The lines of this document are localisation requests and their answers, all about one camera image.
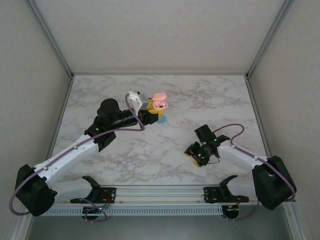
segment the pink object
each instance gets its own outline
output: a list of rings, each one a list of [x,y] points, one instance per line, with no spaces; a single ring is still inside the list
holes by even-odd
[[[164,92],[155,93],[152,96],[152,107],[154,109],[166,109],[168,107],[168,103],[165,101],[165,99],[168,97],[168,95]]]

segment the yellow object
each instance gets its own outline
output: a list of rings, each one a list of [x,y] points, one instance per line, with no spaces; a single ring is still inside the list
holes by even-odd
[[[158,120],[159,120],[165,110],[154,109],[152,107],[152,103],[153,103],[152,99],[149,98],[149,104],[148,104],[148,106],[146,107],[145,110],[147,110],[151,114],[158,114]]]
[[[199,167],[198,162],[196,160],[193,161],[193,164]]]

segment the marble surface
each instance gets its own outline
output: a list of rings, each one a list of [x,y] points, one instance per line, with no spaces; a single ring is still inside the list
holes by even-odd
[[[148,97],[167,93],[167,121],[147,125],[143,132],[117,132],[107,148],[75,166],[63,181],[89,175],[101,185],[199,185],[218,184],[232,174],[248,178],[228,161],[197,167],[184,155],[198,140],[194,130],[204,124],[214,130],[241,123],[246,130],[236,143],[265,154],[244,77],[214,75],[78,75],[53,154],[83,134],[104,99],[114,98],[121,110],[127,109],[124,97],[129,91]],[[233,126],[219,134],[232,137],[239,130]]]

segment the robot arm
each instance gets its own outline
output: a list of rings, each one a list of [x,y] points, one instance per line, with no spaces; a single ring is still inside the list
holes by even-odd
[[[115,99],[104,100],[97,110],[93,124],[73,144],[34,167],[26,164],[19,169],[16,191],[21,185],[22,187],[16,193],[16,197],[33,216],[45,213],[54,203],[77,198],[89,198],[94,201],[99,194],[100,185],[93,178],[84,176],[69,182],[58,180],[74,166],[107,147],[116,138],[115,131],[142,131],[145,125],[158,121],[167,108],[161,108],[160,105],[160,109],[154,109],[154,101],[139,92],[129,92],[126,95],[126,103],[129,106],[127,98],[132,101],[133,110],[121,111]],[[138,122],[141,129],[122,129]]]
[[[260,156],[249,150],[232,144],[230,138],[225,135],[216,136],[211,132],[208,125],[203,125],[195,130],[200,143],[191,144],[184,152],[191,156],[198,167],[205,166],[210,161],[210,156],[214,155],[220,160],[227,160],[246,172],[252,173],[253,184],[241,184],[241,182],[230,180],[237,177],[233,175],[224,182],[223,191],[228,191],[229,196],[257,197],[267,209],[273,210],[278,205],[292,196],[292,191],[297,191],[296,186],[285,167],[282,159],[278,156],[270,158]],[[271,168],[278,171],[290,184],[292,189],[285,183],[281,176],[276,174]]]

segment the white wall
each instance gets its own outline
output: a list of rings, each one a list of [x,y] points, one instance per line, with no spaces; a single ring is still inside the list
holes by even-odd
[[[35,0],[75,73],[246,73],[283,0]]]
[[[42,162],[68,87],[43,34],[22,0],[0,2],[0,239],[15,216],[8,202],[18,169]],[[20,204],[16,201],[16,210]]]
[[[297,186],[311,239],[320,239],[320,1],[296,0],[251,80],[273,154]]]

